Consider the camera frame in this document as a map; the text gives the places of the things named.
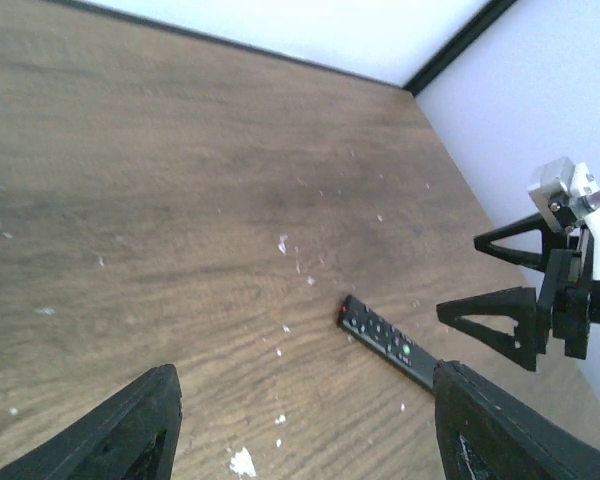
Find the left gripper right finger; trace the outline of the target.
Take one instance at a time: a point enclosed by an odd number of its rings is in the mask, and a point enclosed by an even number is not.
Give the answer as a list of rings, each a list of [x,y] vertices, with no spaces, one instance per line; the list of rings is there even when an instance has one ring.
[[[434,369],[447,479],[600,479],[600,450],[458,361]]]

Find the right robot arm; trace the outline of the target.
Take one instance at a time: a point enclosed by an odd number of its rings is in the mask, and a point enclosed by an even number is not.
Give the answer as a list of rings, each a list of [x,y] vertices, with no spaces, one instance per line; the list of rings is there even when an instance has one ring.
[[[535,214],[474,238],[477,251],[544,274],[540,289],[515,287],[436,306],[438,320],[508,358],[537,369],[550,337],[564,354],[587,358],[591,326],[600,324],[600,280],[594,278],[593,233],[551,230]]]

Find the black remote control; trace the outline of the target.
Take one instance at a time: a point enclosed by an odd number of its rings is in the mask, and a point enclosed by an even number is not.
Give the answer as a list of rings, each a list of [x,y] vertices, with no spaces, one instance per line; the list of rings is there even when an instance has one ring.
[[[425,391],[432,393],[437,359],[353,295],[342,301],[337,325]]]

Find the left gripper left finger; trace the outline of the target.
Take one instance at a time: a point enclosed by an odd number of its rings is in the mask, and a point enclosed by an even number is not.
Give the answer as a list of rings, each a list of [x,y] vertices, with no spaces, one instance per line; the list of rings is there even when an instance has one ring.
[[[169,479],[182,422],[181,398],[176,367],[151,368],[0,468],[0,479]]]

